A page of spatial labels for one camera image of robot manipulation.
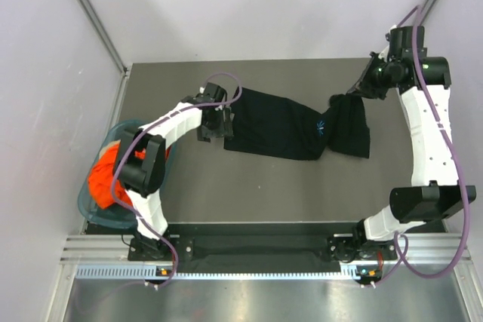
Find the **black t-shirt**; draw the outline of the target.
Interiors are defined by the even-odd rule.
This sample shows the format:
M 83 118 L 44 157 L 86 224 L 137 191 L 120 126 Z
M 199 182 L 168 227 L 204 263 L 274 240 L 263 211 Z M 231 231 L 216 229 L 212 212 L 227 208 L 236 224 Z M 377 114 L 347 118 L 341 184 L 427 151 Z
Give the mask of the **black t-shirt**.
M 361 97 L 336 94 L 320 113 L 286 97 L 245 88 L 232 104 L 233 137 L 224 149 L 296 161 L 315 161 L 325 149 L 369 158 L 370 129 Z

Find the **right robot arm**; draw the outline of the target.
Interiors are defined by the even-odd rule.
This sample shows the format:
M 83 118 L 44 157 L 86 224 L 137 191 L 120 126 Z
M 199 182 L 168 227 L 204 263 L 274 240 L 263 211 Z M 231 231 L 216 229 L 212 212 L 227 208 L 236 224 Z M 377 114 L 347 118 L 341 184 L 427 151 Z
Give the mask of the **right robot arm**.
M 411 184 L 394 188 L 389 204 L 379 213 L 359 221 L 348 241 L 352 259 L 369 259 L 378 251 L 395 256 L 393 236 L 463 209 L 460 177 L 448 142 L 451 141 L 449 99 L 451 75 L 444 57 L 430 57 L 422 26 L 393 26 L 388 45 L 371 53 L 348 95 L 360 100 L 383 100 L 392 88 L 398 91 L 411 134 L 413 170 Z

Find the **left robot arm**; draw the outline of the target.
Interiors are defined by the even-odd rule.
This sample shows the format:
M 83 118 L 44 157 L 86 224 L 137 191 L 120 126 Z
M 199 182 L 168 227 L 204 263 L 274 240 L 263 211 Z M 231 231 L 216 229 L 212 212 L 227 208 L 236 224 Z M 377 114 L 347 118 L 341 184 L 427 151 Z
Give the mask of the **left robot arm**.
M 192 130 L 196 131 L 197 140 L 208 143 L 214 138 L 233 136 L 227 92 L 221 86 L 208 83 L 196 96 L 184 98 L 158 120 L 126 128 L 120 138 L 112 183 L 125 189 L 131 204 L 123 206 L 136 216 L 137 230 L 131 248 L 154 260 L 171 252 L 160 196 L 166 151 Z

